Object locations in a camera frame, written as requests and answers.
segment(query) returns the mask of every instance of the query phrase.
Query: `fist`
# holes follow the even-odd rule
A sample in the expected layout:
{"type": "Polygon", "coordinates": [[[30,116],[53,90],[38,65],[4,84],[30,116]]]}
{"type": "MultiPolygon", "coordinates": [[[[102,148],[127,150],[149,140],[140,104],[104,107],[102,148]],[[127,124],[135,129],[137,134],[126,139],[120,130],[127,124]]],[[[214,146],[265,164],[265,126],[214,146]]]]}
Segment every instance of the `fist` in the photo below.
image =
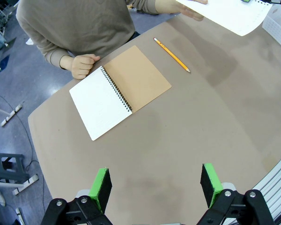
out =
{"type": "Polygon", "coordinates": [[[89,74],[94,63],[100,59],[100,56],[94,54],[78,55],[73,59],[71,65],[72,76],[76,79],[83,79],[89,74]]]}

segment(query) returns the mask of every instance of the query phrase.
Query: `notebook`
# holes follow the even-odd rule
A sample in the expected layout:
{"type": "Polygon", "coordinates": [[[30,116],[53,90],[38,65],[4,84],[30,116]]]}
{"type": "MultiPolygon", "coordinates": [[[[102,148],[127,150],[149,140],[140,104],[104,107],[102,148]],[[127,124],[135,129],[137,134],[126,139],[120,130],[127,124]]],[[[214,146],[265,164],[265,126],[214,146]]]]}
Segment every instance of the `notebook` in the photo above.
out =
{"type": "Polygon", "coordinates": [[[150,60],[133,46],[92,72],[70,94],[94,141],[170,87],[150,60]]]}
{"type": "Polygon", "coordinates": [[[272,7],[261,0],[208,0],[207,5],[190,0],[176,1],[240,36],[255,30],[272,7]]]}

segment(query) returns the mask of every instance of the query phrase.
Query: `beige table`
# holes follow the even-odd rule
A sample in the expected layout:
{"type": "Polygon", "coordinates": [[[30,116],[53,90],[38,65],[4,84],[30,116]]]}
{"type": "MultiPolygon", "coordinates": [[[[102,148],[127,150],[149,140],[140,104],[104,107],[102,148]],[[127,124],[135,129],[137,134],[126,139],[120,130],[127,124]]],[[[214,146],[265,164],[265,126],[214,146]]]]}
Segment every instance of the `beige table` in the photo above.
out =
{"type": "Polygon", "coordinates": [[[202,163],[213,163],[222,182],[244,193],[281,159],[281,46],[261,27],[239,37],[180,15],[99,64],[132,45],[172,88],[93,142],[69,94],[77,81],[68,83],[29,117],[46,182],[53,198],[70,201],[106,166],[113,224],[195,224],[207,209],[202,163]]]}

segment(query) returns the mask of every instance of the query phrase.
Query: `shoe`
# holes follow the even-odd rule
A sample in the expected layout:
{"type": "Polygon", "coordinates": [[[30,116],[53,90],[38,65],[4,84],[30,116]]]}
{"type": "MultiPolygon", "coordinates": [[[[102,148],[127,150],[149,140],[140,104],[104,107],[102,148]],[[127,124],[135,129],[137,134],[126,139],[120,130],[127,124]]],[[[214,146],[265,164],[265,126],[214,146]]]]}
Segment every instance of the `shoe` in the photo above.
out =
{"type": "Polygon", "coordinates": [[[5,199],[3,197],[3,195],[0,192],[0,205],[2,205],[3,207],[5,206],[5,199]]]}

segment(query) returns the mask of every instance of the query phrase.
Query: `paper sheet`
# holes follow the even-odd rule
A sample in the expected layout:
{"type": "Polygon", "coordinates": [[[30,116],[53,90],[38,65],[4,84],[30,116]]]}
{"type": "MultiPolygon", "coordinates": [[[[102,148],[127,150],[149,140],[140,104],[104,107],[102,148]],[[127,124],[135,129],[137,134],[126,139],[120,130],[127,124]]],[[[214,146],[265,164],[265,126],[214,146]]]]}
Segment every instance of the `paper sheet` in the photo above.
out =
{"type": "Polygon", "coordinates": [[[75,85],[70,94],[93,141],[132,114],[108,83],[101,67],[75,85]]]}
{"type": "Polygon", "coordinates": [[[272,7],[261,0],[208,0],[207,5],[191,0],[176,1],[240,36],[256,29],[272,7]]]}

